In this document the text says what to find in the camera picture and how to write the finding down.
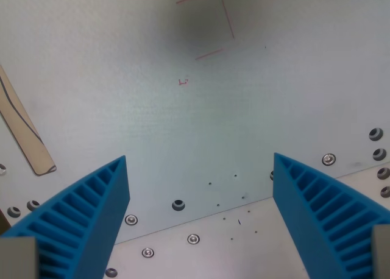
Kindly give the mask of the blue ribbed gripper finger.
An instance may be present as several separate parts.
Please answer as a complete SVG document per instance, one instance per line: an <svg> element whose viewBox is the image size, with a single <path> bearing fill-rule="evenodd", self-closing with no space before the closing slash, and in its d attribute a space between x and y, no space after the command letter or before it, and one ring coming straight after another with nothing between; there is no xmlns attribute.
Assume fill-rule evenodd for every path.
<svg viewBox="0 0 390 279"><path fill-rule="evenodd" d="M373 278L371 233L389 223L389 210L278 153L273 198L310 278Z"/></svg>
<svg viewBox="0 0 390 279"><path fill-rule="evenodd" d="M129 201L121 156L51 197L3 236L37 240L40 278L102 278Z"/></svg>

